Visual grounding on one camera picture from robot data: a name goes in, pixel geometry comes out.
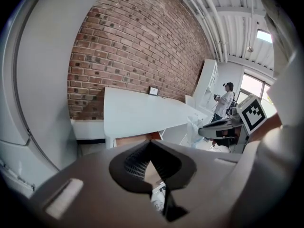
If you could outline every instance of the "white wall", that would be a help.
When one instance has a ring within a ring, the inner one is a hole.
[[[103,120],[71,120],[77,140],[105,139]]]
[[[20,41],[20,105],[36,143],[59,169],[77,157],[67,106],[67,71],[76,35],[95,1],[39,0]]]
[[[240,64],[227,62],[227,63],[218,63],[218,81],[215,86],[215,94],[224,95],[225,88],[224,83],[232,82],[234,85],[234,92],[236,98],[241,88],[242,80],[244,75],[244,67]]]

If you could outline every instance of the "white shirt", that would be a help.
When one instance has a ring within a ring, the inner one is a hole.
[[[225,118],[226,111],[230,107],[233,101],[233,97],[234,95],[232,91],[228,91],[226,94],[224,94],[218,101],[214,113],[221,116],[222,118]]]

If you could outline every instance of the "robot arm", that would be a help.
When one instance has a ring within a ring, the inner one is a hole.
[[[248,96],[236,108],[230,110],[227,119],[209,123],[199,129],[199,135],[228,147],[231,153],[242,153],[251,133],[259,128],[267,117],[255,95]]]

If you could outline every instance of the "white desk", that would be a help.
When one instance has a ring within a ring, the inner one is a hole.
[[[187,123],[187,117],[206,115],[180,102],[129,90],[105,88],[104,133],[122,138],[153,133]]]

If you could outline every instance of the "white baseboard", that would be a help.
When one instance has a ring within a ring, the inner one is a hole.
[[[105,139],[103,120],[71,120],[77,140]]]

